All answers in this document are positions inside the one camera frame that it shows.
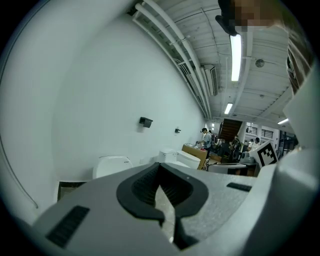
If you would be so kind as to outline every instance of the smoke detector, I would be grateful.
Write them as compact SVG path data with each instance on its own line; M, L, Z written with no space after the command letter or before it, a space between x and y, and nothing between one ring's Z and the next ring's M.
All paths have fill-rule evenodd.
M258 68L262 68L264 65L265 65L265 61L263 59L257 59L256 62L255 62L255 65L258 67Z

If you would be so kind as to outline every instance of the fluorescent light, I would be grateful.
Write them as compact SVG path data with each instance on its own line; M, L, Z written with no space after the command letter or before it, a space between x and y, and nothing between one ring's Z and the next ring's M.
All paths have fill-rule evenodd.
M225 111L224 111L224 113L226 114L226 115L228 115L229 114L229 112L230 112L230 109L232 108L232 103L228 103L228 105L226 105L226 108L225 108Z
M284 120L282 120L282 121L278 122L278 125L282 125L283 123L288 122L288 121L289 121L289 119L288 119L288 118L287 118L287 119L284 119Z
M232 51L232 75L231 81L238 81L241 66L241 35L230 35Z

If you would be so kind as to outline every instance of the black wall sensor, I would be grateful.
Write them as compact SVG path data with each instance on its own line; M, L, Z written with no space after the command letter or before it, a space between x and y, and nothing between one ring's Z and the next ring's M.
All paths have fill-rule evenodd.
M143 124L143 127L150 128L152 122L153 122L153 120L151 120L149 118L140 117L140 122L139 123Z

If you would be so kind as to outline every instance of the cardboard box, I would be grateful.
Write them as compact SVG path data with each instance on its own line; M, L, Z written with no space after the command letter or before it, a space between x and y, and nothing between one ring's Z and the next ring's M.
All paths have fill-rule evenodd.
M206 157L207 157L207 151L203 151L203 150L200 150L200 149L197 149L197 148L193 148L193 147L189 147L189 146L186 146L186 145L183 145L182 147L182 151L196 157L196 158L199 158L200 159L200 164L199 164L199 167L198 167L198 170L201 170L202 167L204 166L204 163L206 161Z

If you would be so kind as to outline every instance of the air vent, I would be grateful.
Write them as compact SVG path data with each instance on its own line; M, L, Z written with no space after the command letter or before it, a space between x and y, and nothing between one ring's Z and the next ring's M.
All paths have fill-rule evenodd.
M204 65L204 74L207 81L210 96L218 95L217 68L214 65Z
M258 68L262 68L264 65L265 65L265 61L263 59L257 59L256 62L255 62L255 65L258 67Z

